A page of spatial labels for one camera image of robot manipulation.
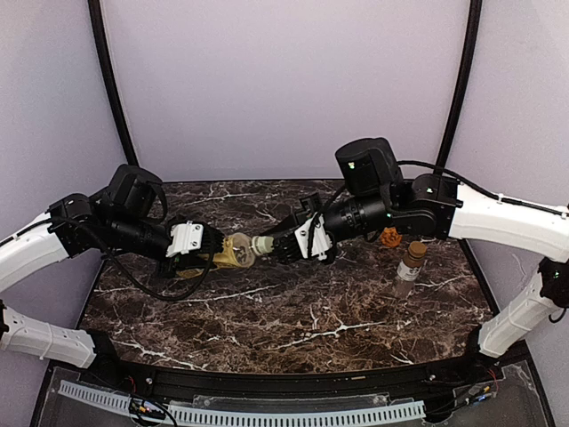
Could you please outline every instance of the marble table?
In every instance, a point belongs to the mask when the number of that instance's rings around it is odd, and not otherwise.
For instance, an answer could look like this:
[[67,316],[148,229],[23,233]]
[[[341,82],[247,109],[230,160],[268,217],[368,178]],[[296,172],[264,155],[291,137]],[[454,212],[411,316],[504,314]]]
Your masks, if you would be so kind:
[[[165,184],[170,215],[206,221],[225,234],[254,235],[315,191],[339,181],[216,181]],[[284,374],[400,367],[460,356],[468,333],[491,317],[456,241],[423,239],[427,263],[407,300],[392,279],[406,246],[342,242],[333,265],[258,260],[217,270],[183,302],[143,294],[108,263],[82,328],[106,331],[124,360],[216,372]],[[155,263],[121,260],[147,286],[178,293],[190,281],[153,277]]]

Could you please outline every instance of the orange toy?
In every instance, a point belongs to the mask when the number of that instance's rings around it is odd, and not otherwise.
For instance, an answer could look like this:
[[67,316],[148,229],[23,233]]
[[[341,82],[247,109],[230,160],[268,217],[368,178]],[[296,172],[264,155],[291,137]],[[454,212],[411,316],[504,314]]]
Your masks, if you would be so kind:
[[395,227],[386,228],[381,233],[381,243],[387,247],[398,247],[402,239],[403,236],[397,233]]

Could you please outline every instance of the plastic bottle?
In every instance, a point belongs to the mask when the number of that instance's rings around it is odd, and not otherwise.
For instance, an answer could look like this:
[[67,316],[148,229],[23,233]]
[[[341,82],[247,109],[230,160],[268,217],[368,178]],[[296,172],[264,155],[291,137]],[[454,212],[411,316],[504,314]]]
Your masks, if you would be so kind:
[[411,242],[407,252],[397,267],[394,280],[394,295],[396,298],[407,298],[415,288],[415,279],[419,276],[427,247],[419,241]]
[[[223,252],[213,256],[213,262],[219,269],[248,269],[257,258],[273,252],[273,238],[255,236],[250,238],[244,233],[235,233],[223,239]],[[200,269],[180,270],[180,278],[194,278],[202,274]]]

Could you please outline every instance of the white wall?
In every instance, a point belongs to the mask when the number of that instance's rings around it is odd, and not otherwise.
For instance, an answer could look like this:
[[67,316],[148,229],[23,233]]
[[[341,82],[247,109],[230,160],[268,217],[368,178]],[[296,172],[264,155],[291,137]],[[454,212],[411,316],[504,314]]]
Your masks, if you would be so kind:
[[[565,205],[569,202],[568,159],[569,3],[485,1],[449,166],[488,189]],[[541,257],[474,243],[496,299],[504,307],[525,285]],[[566,321],[541,325],[527,340],[558,426],[569,426]]]
[[[0,236],[72,192],[108,184],[124,156],[97,62],[87,3],[0,2]],[[100,264],[85,254],[0,294],[23,314],[75,326]],[[0,426],[28,426],[46,363],[0,353]]]
[[165,180],[336,177],[365,136],[436,159],[467,0],[103,5],[136,152]]

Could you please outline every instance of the black metal bar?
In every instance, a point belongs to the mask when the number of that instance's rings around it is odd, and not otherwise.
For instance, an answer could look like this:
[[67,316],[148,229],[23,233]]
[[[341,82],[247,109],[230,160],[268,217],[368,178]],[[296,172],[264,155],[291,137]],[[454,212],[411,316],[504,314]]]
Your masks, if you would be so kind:
[[451,153],[456,126],[461,116],[462,103],[464,95],[469,84],[470,69],[472,68],[472,59],[474,58],[474,49],[477,44],[478,25],[480,24],[480,15],[482,11],[482,0],[470,0],[469,21],[466,26],[466,36],[464,37],[464,47],[462,48],[461,65],[459,67],[459,75],[456,79],[454,87],[453,103],[448,113],[446,121],[445,134],[438,151],[437,166],[445,167],[448,156]]
[[100,72],[103,75],[105,88],[107,89],[108,103],[115,119],[116,131],[123,146],[124,155],[129,165],[139,165],[138,158],[134,152],[131,135],[128,132],[126,119],[124,118],[123,106],[116,88],[115,74],[108,53],[107,37],[105,36],[105,24],[100,9],[100,0],[88,0],[89,14],[91,15],[92,34],[97,47],[99,56]]

